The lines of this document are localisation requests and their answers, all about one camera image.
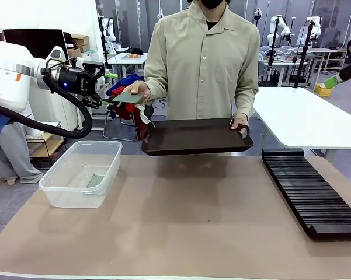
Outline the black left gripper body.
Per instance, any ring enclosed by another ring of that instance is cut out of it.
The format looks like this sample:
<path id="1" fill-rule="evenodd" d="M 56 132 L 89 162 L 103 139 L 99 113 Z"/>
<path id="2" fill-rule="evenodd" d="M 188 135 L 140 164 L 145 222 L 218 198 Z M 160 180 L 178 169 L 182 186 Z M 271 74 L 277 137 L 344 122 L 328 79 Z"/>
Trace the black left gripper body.
<path id="1" fill-rule="evenodd" d="M 83 69 L 65 66 L 58 69 L 57 85 L 67 92 L 84 95 L 91 90 L 91 74 Z"/>

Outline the green square PCB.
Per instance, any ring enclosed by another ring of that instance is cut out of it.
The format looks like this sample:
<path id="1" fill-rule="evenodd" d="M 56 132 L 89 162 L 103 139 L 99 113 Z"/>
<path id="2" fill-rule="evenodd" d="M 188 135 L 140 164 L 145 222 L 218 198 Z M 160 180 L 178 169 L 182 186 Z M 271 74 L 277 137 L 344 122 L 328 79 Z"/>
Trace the green square PCB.
<path id="1" fill-rule="evenodd" d="M 141 104 L 148 98 L 149 95 L 145 93 L 132 94 L 130 92 L 122 92 L 112 99 L 112 103 L 132 103 Z"/>
<path id="2" fill-rule="evenodd" d="M 90 179 L 90 181 L 89 181 L 89 183 L 88 183 L 88 185 L 87 185 L 86 187 L 87 187 L 87 188 L 96 187 L 96 186 L 98 186 L 98 185 L 102 182 L 103 179 L 104 179 L 104 176 L 103 176 L 103 175 L 94 174 L 94 175 L 91 177 L 91 179 Z"/>

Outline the dark brown serving tray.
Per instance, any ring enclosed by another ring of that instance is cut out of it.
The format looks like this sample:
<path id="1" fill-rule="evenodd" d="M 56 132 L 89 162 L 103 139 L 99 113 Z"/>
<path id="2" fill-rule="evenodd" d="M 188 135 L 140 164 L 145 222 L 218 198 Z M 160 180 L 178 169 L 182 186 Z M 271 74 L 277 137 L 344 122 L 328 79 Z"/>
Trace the dark brown serving tray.
<path id="1" fill-rule="evenodd" d="M 254 146 L 249 127 L 231 129 L 233 118 L 153 121 L 141 132 L 148 156 L 244 152 Z"/>

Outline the person's left forearm beige sleeve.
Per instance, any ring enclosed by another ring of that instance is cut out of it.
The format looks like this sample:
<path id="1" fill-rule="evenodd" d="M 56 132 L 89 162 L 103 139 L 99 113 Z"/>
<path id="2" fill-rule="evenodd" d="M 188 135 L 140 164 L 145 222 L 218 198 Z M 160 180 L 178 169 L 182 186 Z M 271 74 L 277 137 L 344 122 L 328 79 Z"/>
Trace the person's left forearm beige sleeve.
<path id="1" fill-rule="evenodd" d="M 255 95 L 258 93 L 258 82 L 239 83 L 235 91 L 236 115 L 244 115 L 248 120 L 253 114 Z"/>

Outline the person's left hand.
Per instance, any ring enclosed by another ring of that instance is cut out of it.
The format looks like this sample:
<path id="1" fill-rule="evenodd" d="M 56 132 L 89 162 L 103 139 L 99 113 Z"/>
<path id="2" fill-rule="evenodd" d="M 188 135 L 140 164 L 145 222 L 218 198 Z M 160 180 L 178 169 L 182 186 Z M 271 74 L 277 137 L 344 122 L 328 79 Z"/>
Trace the person's left hand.
<path id="1" fill-rule="evenodd" d="M 247 134 L 247 127 L 249 127 L 248 117 L 244 113 L 236 113 L 234 115 L 234 120 L 230 125 L 231 130 L 238 130 L 239 134 L 243 137 Z"/>

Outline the wooden background table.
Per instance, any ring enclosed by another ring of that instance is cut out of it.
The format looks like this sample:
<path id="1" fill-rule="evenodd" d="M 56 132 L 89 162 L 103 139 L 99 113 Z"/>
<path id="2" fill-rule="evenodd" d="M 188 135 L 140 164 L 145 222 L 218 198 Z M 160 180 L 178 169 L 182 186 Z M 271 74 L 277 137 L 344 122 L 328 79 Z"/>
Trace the wooden background table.
<path id="1" fill-rule="evenodd" d="M 308 53 L 319 57 L 315 69 L 318 71 L 340 71 L 345 63 L 347 49 L 342 48 L 310 48 Z"/>

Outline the pile of coloured clothes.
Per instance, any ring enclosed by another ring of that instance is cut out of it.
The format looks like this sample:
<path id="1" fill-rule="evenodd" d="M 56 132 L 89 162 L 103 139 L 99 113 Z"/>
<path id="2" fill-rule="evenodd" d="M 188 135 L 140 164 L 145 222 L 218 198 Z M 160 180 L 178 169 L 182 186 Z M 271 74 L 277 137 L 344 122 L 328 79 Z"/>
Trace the pile of coloured clothes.
<path id="1" fill-rule="evenodd" d="M 106 95 L 112 99 L 122 94 L 124 88 L 133 84 L 135 81 L 144 81 L 143 76 L 136 73 L 129 74 L 127 77 L 119 80 L 115 85 L 106 91 Z M 152 105 L 128 103 L 126 101 L 116 101 L 113 105 L 113 111 L 118 117 L 124 120 L 133 119 L 137 128 L 146 128 L 147 124 L 154 113 Z"/>

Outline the white background desk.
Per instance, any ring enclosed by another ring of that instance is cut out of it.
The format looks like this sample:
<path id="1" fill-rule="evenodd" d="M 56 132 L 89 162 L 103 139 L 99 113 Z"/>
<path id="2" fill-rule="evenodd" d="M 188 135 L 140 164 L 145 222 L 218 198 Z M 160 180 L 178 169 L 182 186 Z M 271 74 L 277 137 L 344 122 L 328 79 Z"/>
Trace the white background desk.
<path id="1" fill-rule="evenodd" d="M 123 52 L 114 54 L 107 62 L 109 65 L 117 66 L 120 71 L 119 77 L 125 78 L 129 69 L 133 69 L 135 73 L 143 71 L 146 60 L 147 54 L 140 55 Z"/>

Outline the white cabinet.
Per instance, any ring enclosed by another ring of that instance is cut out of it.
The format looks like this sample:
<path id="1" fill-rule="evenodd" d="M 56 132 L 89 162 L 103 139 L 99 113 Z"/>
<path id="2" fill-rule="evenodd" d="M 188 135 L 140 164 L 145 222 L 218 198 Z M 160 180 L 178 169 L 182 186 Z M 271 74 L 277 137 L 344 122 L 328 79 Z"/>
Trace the white cabinet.
<path id="1" fill-rule="evenodd" d="M 61 128 L 68 131 L 79 127 L 78 109 L 56 93 L 31 85 L 29 104 L 37 121 L 59 122 Z"/>

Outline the white side table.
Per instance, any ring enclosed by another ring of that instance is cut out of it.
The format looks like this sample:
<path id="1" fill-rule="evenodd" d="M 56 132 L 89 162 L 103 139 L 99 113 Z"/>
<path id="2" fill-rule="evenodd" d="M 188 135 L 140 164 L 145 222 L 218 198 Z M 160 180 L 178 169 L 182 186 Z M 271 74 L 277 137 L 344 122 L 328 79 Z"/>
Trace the white side table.
<path id="1" fill-rule="evenodd" d="M 253 107 L 286 148 L 351 150 L 351 115 L 307 89 L 260 87 Z"/>

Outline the black monitor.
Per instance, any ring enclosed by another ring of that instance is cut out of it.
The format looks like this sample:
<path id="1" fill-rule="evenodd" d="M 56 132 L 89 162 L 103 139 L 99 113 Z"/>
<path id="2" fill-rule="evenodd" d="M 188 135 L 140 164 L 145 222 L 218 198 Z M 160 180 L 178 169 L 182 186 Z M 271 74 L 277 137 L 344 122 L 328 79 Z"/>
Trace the black monitor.
<path id="1" fill-rule="evenodd" d="M 25 46 L 35 58 L 47 58 L 54 47 L 61 47 L 65 58 L 68 53 L 64 33 L 60 29 L 4 29 L 7 42 Z"/>

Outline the white background work table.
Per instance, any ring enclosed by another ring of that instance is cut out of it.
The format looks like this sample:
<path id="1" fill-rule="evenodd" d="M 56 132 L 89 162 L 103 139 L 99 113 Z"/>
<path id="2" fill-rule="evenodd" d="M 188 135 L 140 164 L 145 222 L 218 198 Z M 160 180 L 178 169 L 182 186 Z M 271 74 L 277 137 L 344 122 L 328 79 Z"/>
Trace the white background work table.
<path id="1" fill-rule="evenodd" d="M 285 59 L 274 56 L 272 62 L 270 56 L 264 52 L 259 52 L 258 58 L 259 86 L 290 86 L 290 77 L 299 66 L 299 59 L 289 56 Z"/>

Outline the clear plastic storage box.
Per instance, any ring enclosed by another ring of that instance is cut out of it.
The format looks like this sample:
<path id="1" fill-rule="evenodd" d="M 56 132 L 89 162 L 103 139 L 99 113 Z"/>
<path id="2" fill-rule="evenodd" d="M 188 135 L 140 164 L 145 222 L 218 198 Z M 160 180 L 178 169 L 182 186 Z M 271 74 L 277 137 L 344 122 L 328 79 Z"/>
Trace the clear plastic storage box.
<path id="1" fill-rule="evenodd" d="M 72 144 L 39 181 L 39 190 L 56 208 L 100 207 L 120 167 L 122 147 L 118 141 Z M 87 188 L 94 174 L 103 175 L 104 179 L 96 187 Z"/>

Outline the person in beige shirt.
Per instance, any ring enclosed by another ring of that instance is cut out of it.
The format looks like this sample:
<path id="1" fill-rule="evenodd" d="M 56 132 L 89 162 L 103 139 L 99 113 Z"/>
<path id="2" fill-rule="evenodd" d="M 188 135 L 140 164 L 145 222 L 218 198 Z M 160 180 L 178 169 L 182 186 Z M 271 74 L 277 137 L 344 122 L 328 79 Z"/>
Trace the person in beige shirt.
<path id="1" fill-rule="evenodd" d="M 226 1 L 208 10 L 192 0 L 154 27 L 145 70 L 167 71 L 167 118 L 231 118 L 241 82 L 258 82 L 260 34 Z"/>

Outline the black slotted PCB rack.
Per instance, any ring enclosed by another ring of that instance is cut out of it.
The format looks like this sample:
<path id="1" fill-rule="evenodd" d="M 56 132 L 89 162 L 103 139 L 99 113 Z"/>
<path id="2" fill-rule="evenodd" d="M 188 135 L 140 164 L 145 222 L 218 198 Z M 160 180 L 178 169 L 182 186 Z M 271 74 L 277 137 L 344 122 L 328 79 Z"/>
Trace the black slotted PCB rack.
<path id="1" fill-rule="evenodd" d="M 303 150 L 262 150 L 261 157 L 310 239 L 351 240 L 351 207 L 310 164 Z"/>

